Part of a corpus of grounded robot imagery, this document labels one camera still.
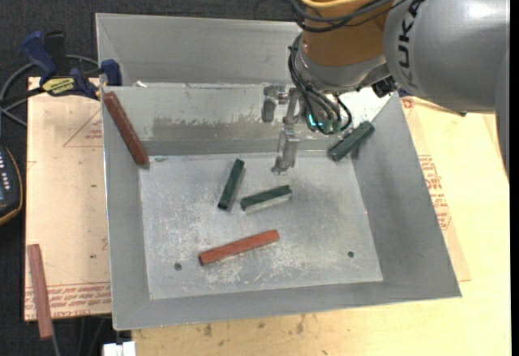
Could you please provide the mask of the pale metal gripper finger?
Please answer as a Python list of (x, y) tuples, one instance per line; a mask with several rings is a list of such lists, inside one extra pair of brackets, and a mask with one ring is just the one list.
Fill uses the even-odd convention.
[(274, 165), (271, 171), (276, 175), (284, 174), (287, 170), (286, 166), (286, 154), (285, 150), (287, 149), (287, 135), (285, 131), (281, 131), (279, 140), (278, 140), (278, 149), (277, 156), (274, 161)]
[(296, 137), (288, 137), (285, 142), (285, 163), (287, 169), (295, 165), (299, 142), (300, 139)]

